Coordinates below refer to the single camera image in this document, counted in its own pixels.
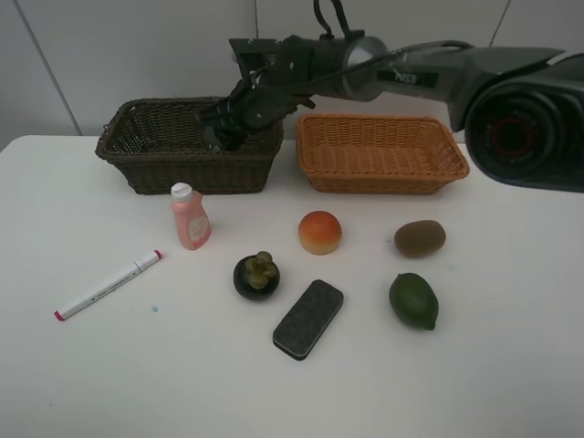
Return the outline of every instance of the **mangosteen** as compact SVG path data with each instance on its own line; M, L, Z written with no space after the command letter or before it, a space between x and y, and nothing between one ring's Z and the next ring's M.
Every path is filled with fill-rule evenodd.
M242 258L234 269L235 289L242 297L260 301L270 297L280 284L280 271L266 251Z

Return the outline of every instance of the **toy fruit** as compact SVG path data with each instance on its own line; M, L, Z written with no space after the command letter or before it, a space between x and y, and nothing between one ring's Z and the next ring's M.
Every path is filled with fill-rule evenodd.
M436 327L438 298L421 276L399 274L390 288L390 303L405 325L424 330Z
M300 244L310 254L323 256L332 253L342 236L339 221L328 212L312 212L298 226Z
M235 290L247 299L270 297L280 284L280 271L266 251L242 258L234 269Z
M424 257L438 251L446 242L446 232L436 221L418 221L404 225L393 238L406 257Z

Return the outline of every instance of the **bottle label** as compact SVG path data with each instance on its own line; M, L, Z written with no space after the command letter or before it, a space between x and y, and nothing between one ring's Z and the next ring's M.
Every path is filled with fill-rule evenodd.
M209 229L209 220L204 217L197 217L189 223L189 235L191 235L191 240L196 244L199 240L205 237L207 230Z

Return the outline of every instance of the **pink bottle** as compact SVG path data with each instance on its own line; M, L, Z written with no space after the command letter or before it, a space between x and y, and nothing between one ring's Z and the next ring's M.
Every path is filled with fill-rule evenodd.
M203 209L203 195L189 184L178 182L172 187L172 211L176 232L186 249L198 249L211 235L211 225Z

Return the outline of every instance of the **kiwi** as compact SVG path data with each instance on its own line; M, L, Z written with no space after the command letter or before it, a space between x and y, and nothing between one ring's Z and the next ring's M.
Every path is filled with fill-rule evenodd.
M424 257L444 246L446 232L436 221L418 221L404 225L393 238L406 257Z

